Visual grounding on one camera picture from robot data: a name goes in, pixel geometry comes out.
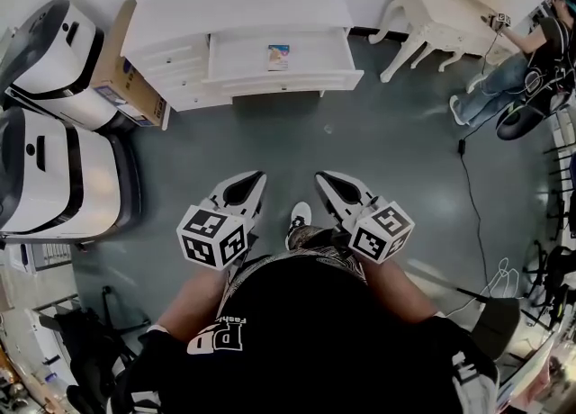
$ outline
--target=floor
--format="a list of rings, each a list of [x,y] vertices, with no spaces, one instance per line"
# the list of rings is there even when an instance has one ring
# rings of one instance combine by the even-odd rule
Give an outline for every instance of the floor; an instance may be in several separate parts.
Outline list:
[[[353,92],[248,96],[233,106],[173,112],[167,131],[137,130],[132,139],[143,221],[75,256],[84,304],[100,311],[99,294],[109,284],[121,300],[114,313],[119,326],[140,321],[141,313],[156,319],[200,268],[184,260],[176,239],[187,206],[219,181],[252,169],[268,175],[254,256],[283,249],[288,216],[299,200],[311,205],[314,224],[333,225],[313,176],[335,170],[396,201],[416,222],[400,262],[442,311],[468,300],[455,285],[479,292],[486,281],[477,220],[456,153],[466,130],[456,126],[446,101],[462,92],[482,63],[464,58],[439,74],[439,63],[449,55],[435,52],[415,70],[405,65],[383,85],[379,74],[400,44],[385,40],[371,46],[351,37],[350,45],[357,68],[365,72]],[[545,126],[523,139],[501,141],[494,122],[468,139],[464,157],[482,218],[489,278],[503,257],[520,269],[534,255],[531,245],[548,193],[549,163],[541,152],[552,144]],[[454,319],[471,326],[477,315],[473,304]]]

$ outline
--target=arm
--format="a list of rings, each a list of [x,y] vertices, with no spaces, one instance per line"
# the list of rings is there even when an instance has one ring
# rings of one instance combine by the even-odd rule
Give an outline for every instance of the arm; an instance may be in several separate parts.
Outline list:
[[[438,313],[432,301],[406,276],[393,259],[377,265],[358,254],[368,286],[381,304],[408,323],[420,323]]]
[[[157,324],[174,338],[189,342],[216,318],[228,271],[209,268],[188,280]]]
[[[526,54],[532,54],[535,50],[541,48],[546,43],[544,31],[539,25],[528,36],[520,36],[509,28],[502,29],[502,34],[516,44],[520,50],[523,50]]]

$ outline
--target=white drawer cabinet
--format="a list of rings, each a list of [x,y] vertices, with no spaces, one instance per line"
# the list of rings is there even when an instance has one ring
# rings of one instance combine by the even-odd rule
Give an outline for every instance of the white drawer cabinet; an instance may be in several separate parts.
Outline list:
[[[288,69],[268,71],[268,45],[290,46]],[[353,90],[356,70],[342,28],[240,29],[192,35],[127,55],[177,111],[231,104],[238,95]]]
[[[267,71],[270,44],[290,46],[287,70]],[[352,90],[363,73],[354,66],[343,29],[222,31],[211,36],[203,82],[229,96]]]
[[[204,35],[190,35],[127,54],[154,89],[177,111],[231,104],[203,84],[208,74],[209,48]]]

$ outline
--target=white sneaker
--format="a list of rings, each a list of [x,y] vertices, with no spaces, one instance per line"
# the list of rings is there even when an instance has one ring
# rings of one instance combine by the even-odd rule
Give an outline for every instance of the white sneaker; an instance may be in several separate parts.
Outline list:
[[[478,75],[476,75],[474,78],[472,78],[470,83],[468,83],[468,87],[466,87],[466,92],[470,94],[476,88],[476,86],[480,84],[482,81],[484,81],[487,77],[488,75],[484,75],[483,73],[479,73]]]
[[[292,232],[303,227],[304,225],[312,224],[312,209],[306,202],[299,202],[292,209],[292,216],[290,217],[290,227],[288,228],[288,235],[286,235],[286,249],[290,249],[288,246],[288,239]]]
[[[454,109],[454,106],[456,105],[456,102],[460,102],[458,100],[458,96],[457,95],[453,95],[452,97],[450,97],[450,110],[452,111],[452,115],[454,116],[454,121],[456,122],[456,124],[458,126],[465,126],[466,124],[468,124],[467,122],[462,121],[458,115],[456,114],[456,110]]]

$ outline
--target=black cable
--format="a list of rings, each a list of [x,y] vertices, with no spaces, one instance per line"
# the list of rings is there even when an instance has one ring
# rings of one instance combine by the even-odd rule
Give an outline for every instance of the black cable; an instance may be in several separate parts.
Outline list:
[[[502,31],[504,30],[504,28],[502,28],[502,30],[497,31],[496,32],[496,37],[494,38],[494,41],[492,42],[492,44],[490,45],[490,48],[486,51],[486,54],[484,54],[484,64],[482,65],[482,74],[484,75],[484,70],[486,69],[486,58],[488,57],[488,55],[490,54],[490,51],[492,50],[492,48],[494,47],[494,45],[496,44],[496,40],[498,39],[498,37],[502,34]],[[482,83],[484,82],[484,80],[482,80],[480,82],[480,88],[482,88]]]
[[[488,280],[488,266],[486,265],[486,256],[484,255],[484,245],[482,244],[482,237],[480,234],[480,228],[482,225],[482,217],[478,212],[474,197],[472,195],[472,184],[470,183],[470,175],[468,174],[468,168],[466,163],[464,163],[464,156],[460,155],[460,161],[462,161],[462,166],[464,167],[464,172],[466,173],[466,182],[468,183],[468,194],[470,195],[470,201],[472,202],[472,207],[476,212],[476,217],[478,218],[478,226],[476,227],[476,238],[478,239],[478,244],[480,246],[480,252],[482,254],[482,265],[484,267],[484,279],[486,280],[486,289],[488,289],[488,295],[492,297],[492,291],[490,290],[490,281]]]

